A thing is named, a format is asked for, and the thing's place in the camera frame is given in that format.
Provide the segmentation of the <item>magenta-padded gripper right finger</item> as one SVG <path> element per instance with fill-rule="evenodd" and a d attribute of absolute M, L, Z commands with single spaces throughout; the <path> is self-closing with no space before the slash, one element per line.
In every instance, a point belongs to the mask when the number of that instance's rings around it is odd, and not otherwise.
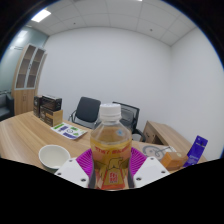
<path fill-rule="evenodd" d="M 132 148 L 129 160 L 128 186 L 141 188 L 169 175 L 169 171 L 155 158 L 147 157 Z"/>

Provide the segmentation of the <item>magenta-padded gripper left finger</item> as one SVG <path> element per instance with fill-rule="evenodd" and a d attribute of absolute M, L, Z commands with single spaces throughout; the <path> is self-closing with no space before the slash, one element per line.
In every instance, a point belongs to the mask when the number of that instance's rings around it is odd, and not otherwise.
<path fill-rule="evenodd" d="M 55 175 L 78 186 L 94 189 L 96 177 L 92 151 L 88 149 L 77 158 L 69 159 Z"/>

